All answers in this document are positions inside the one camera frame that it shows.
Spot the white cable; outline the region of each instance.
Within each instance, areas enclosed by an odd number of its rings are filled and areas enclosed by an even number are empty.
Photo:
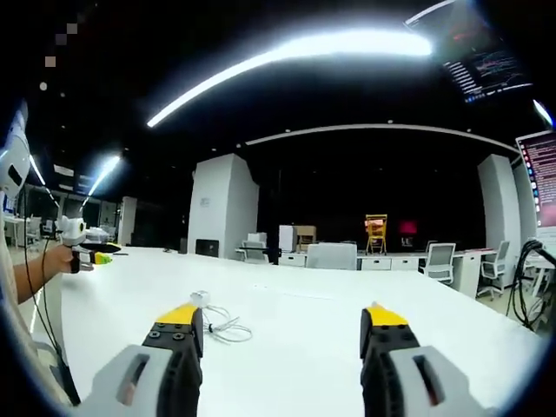
[[[204,334],[208,334],[213,339],[223,343],[240,343],[242,341],[248,341],[253,337],[250,328],[237,324],[240,320],[239,316],[232,319],[231,314],[226,308],[209,305],[209,299],[209,293],[206,291],[196,291],[191,294],[191,301],[202,310],[202,327]],[[218,324],[213,323],[209,319],[209,312],[223,317],[223,322]],[[237,333],[244,333],[245,335],[241,337],[237,336]]]

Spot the person's hand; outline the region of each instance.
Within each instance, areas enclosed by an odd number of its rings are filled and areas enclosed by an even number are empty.
[[[49,249],[44,254],[44,274],[54,276],[61,272],[70,273],[70,262],[73,259],[71,248],[64,245]]]

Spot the black cable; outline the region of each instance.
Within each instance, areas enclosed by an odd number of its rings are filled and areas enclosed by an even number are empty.
[[[512,289],[511,289],[511,292],[510,292],[510,298],[508,300],[507,309],[506,309],[506,315],[508,315],[510,305],[512,305],[513,312],[514,312],[516,318],[518,319],[518,321],[523,326],[525,326],[526,328],[528,328],[530,330],[533,330],[533,325],[543,315],[543,313],[546,309],[546,306],[548,304],[550,304],[550,302],[552,301],[552,297],[553,297],[553,295],[551,295],[549,300],[544,300],[543,301],[543,305],[540,309],[540,312],[539,312],[539,314],[537,314],[537,316],[534,319],[531,319],[529,317],[529,314],[527,312],[526,303],[525,303],[525,296],[523,295],[523,278],[524,278],[523,277],[523,270],[524,270],[526,258],[529,255],[529,253],[533,250],[536,251],[536,252],[539,252],[540,255],[543,255],[544,250],[542,249],[542,243],[538,242],[538,241],[529,241],[525,245],[523,245],[523,249],[521,249],[520,258],[518,260],[518,264],[516,266],[515,273],[513,275]],[[548,259],[548,261],[554,262],[554,259],[553,258]],[[518,292],[518,295],[519,295],[519,298],[520,298],[519,299],[519,304],[520,304],[521,315],[518,313],[518,309],[516,308],[516,300],[515,300],[516,291]]]
[[[46,242],[44,243],[43,259],[41,260],[41,272],[43,274],[44,313],[46,313],[46,321],[49,323],[49,328],[50,328],[50,332],[52,333],[52,338],[54,339],[54,342],[56,343],[56,345],[54,346],[54,349],[58,352],[58,354],[60,356],[62,356],[62,349],[60,348],[60,344],[56,340],[56,337],[54,336],[54,330],[52,329],[52,322],[50,321],[49,306],[48,306],[48,302],[47,302],[48,297],[46,296],[46,277],[45,277],[45,273],[44,273],[44,258],[46,257],[46,248],[48,246],[49,246],[49,239],[47,237]]]
[[[38,304],[36,303],[35,292],[33,291],[33,283],[31,282],[31,277],[29,272],[29,260],[27,259],[27,192],[26,190],[23,191],[23,250],[25,253],[24,256],[25,256],[25,268],[27,270],[27,282],[29,283],[29,289],[31,292],[31,296],[33,297],[33,303],[35,304],[36,313],[38,314],[38,317],[44,326],[44,330],[46,331],[46,335],[50,339],[50,343],[52,343],[52,346],[55,347],[56,343],[52,340],[52,337],[50,337],[49,330],[46,327],[46,324],[44,324],[44,319],[43,319],[43,315],[41,314],[41,310],[39,309]]]

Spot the ceiling light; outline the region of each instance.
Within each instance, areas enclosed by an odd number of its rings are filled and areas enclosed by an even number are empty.
[[[69,168],[63,167],[61,165],[56,165],[56,164],[54,164],[54,172],[56,172],[60,175],[66,175],[66,176],[73,176],[73,174],[74,174],[73,169],[69,169]]]
[[[548,124],[553,126],[553,119],[550,117],[545,107],[536,100],[533,100],[533,105],[535,106],[535,110],[537,110],[537,113],[539,113],[539,116],[545,119]]]
[[[31,165],[33,166],[33,169],[35,170],[36,176],[38,176],[39,181],[41,182],[42,185],[46,186],[46,184],[44,183],[43,176],[41,175],[40,171],[38,170],[38,167],[36,166],[35,159],[33,159],[33,155],[29,156],[29,159],[31,161]]]
[[[120,162],[120,156],[111,156],[103,165],[103,169],[101,170],[101,174],[96,178],[95,183],[91,187],[89,193],[87,195],[93,195],[98,187],[98,184],[102,182],[102,180],[108,175],[112,170],[116,167],[116,165]]]
[[[426,56],[431,53],[431,45],[426,39],[404,32],[346,30],[326,35],[301,37],[284,43],[274,50],[238,63],[210,77],[177,97],[172,103],[168,104],[151,118],[147,125],[150,128],[155,127],[183,104],[191,101],[208,89],[267,63],[275,63],[292,58],[335,54]]]

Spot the wall-mounted screen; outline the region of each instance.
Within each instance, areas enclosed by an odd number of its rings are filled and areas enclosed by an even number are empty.
[[[466,103],[531,86],[502,39],[469,2],[446,0],[409,18],[406,26],[434,46],[434,56]]]
[[[516,139],[533,192],[537,227],[556,227],[556,132]]]

